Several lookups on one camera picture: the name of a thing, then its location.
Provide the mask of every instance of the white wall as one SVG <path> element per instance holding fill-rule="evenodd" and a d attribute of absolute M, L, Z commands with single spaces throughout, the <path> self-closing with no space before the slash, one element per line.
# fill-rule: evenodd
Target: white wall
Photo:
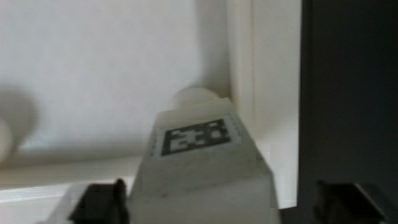
<path fill-rule="evenodd" d="M 2 166 L 140 153 L 176 92 L 227 96 L 226 0 L 0 0 Z"/>

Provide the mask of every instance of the qr code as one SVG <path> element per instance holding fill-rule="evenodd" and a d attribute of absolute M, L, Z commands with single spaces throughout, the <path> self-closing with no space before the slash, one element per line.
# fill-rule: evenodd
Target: qr code
<path fill-rule="evenodd" d="M 165 132 L 162 156 L 231 142 L 224 119 Z"/>

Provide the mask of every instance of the white surface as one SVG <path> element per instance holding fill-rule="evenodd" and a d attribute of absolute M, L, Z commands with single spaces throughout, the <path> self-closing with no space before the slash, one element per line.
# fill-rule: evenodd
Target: white surface
<path fill-rule="evenodd" d="M 132 190 L 140 159 L 126 157 L 2 170 L 2 224 L 64 223 L 60 220 L 66 221 L 87 184 L 123 178 Z"/>
<path fill-rule="evenodd" d="M 300 1 L 229 0 L 233 101 L 265 155 L 279 207 L 297 206 Z"/>
<path fill-rule="evenodd" d="M 226 96 L 227 70 L 226 0 L 0 0 L 4 166 L 140 154 L 174 94 Z"/>

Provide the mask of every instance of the white object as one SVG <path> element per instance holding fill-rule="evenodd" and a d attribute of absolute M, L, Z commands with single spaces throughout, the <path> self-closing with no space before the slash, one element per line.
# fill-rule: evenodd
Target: white object
<path fill-rule="evenodd" d="M 300 4 L 227 1 L 233 102 L 274 170 L 281 208 L 297 206 Z"/>
<path fill-rule="evenodd" d="M 130 198 L 137 224 L 277 224 L 272 172 L 227 99 L 158 115 Z"/>
<path fill-rule="evenodd" d="M 12 133 L 9 129 L 9 125 L 0 119 L 0 163 L 7 158 L 9 152 L 12 148 Z"/>

